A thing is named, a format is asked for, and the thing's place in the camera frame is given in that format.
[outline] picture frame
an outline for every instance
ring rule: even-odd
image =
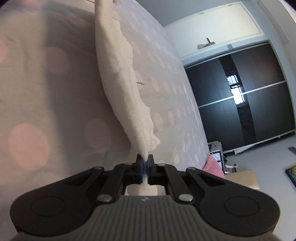
[[[296,187],[296,165],[286,169],[285,173]]]

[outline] screw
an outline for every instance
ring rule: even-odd
[[[194,197],[191,194],[184,193],[179,196],[179,200],[183,202],[191,202]]]
[[[97,197],[97,200],[99,202],[110,202],[112,200],[112,197],[108,194],[101,194]]]

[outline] circular cap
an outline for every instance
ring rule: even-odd
[[[64,200],[49,196],[35,200],[31,205],[31,210],[38,216],[51,217],[61,213],[65,206]]]
[[[179,200],[183,202],[191,202],[193,200],[193,196],[191,194],[181,194],[179,195]]]
[[[248,197],[233,197],[225,202],[225,209],[238,217],[249,217],[259,210],[259,205]]]
[[[108,194],[101,194],[97,197],[97,200],[100,202],[110,202],[112,197]]]

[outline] pink pillow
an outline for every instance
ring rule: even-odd
[[[224,175],[221,167],[219,166],[216,159],[214,157],[212,157],[211,155],[209,155],[209,157],[207,159],[207,163],[203,168],[203,171],[225,179],[225,175]]]

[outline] bed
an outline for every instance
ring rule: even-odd
[[[136,104],[153,123],[148,152],[155,163],[202,169],[209,149],[200,114],[164,28],[135,0],[114,0],[111,15],[132,49]],[[116,110],[125,97],[107,94],[120,82],[102,74],[109,56],[97,55],[105,40],[96,34],[92,0],[10,0],[0,8],[0,240],[16,235],[9,208],[24,192],[136,159],[129,105]]]

